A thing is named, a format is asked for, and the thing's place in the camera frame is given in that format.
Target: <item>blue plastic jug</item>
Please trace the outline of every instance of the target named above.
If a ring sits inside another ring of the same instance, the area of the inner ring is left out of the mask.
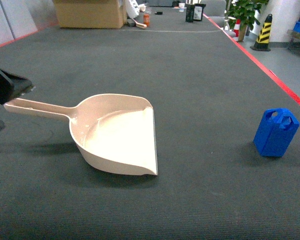
[[[253,142],[261,156],[282,157],[299,126],[299,121],[288,109],[268,109],[263,114]]]

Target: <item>dustpan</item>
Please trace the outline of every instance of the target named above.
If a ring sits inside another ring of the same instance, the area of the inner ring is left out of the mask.
[[[69,122],[83,158],[96,169],[123,175],[158,175],[154,109],[143,97],[98,94],[75,107],[18,97],[5,99],[9,101],[0,103],[11,113]]]

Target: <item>dustpan handle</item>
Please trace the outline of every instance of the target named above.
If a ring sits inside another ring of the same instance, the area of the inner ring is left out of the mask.
[[[57,106],[38,101],[15,98],[5,103],[4,108],[11,113],[25,114],[68,122],[73,107]]]

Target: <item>white cup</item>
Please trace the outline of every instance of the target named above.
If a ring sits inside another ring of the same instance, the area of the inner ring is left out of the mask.
[[[179,12],[183,12],[185,10],[185,3],[179,3]]]

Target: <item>yellow and black striped post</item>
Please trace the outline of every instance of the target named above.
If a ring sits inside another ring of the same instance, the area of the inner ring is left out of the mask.
[[[258,38],[254,43],[254,46],[250,47],[252,50],[265,51],[265,52],[270,51],[268,45],[269,45],[269,38],[270,38],[271,23],[272,23],[272,14],[269,14],[264,21],[264,24],[262,26]]]

